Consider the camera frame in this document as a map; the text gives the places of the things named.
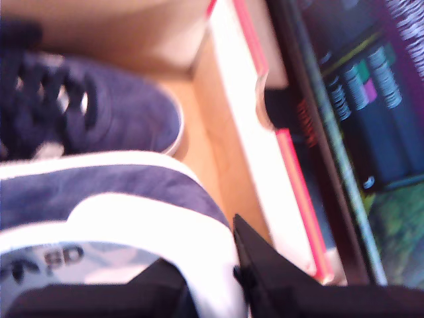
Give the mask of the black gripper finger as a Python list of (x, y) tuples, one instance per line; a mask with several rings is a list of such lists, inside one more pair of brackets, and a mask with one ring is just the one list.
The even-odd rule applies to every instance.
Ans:
[(22, 293), (7, 317), (195, 317), (180, 271), (159, 259), (127, 284), (54, 284)]
[(285, 259), (240, 215), (233, 219), (234, 268), (253, 317), (330, 317), (324, 287)]

